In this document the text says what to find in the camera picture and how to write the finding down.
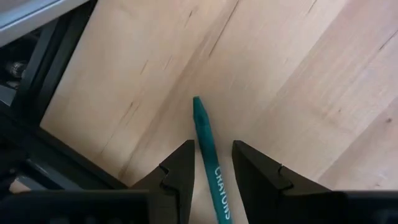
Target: crayon label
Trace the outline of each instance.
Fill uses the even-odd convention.
[[[215,174],[216,174],[216,178],[217,178],[218,192],[220,193],[221,203],[223,204],[223,208],[224,208],[225,219],[229,220],[231,218],[231,212],[229,211],[229,207],[228,207],[228,200],[226,198],[226,192],[225,192],[225,188],[224,188],[223,178],[221,176],[220,167],[216,168]]]

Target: light wood board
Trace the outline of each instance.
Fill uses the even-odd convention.
[[[132,185],[211,119],[331,189],[398,188],[398,1],[100,0],[41,127]],[[215,223],[199,150],[191,223]]]

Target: wooden surface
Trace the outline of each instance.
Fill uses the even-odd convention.
[[[235,223],[241,139],[331,189],[398,188],[398,1],[100,0],[41,126],[126,184],[210,115]],[[200,152],[191,223],[215,223]]]

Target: wood grain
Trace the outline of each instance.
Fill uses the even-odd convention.
[[[333,189],[393,189],[395,0],[100,1],[41,126],[126,184],[210,115],[230,209],[241,139]],[[215,223],[199,150],[191,223]]]

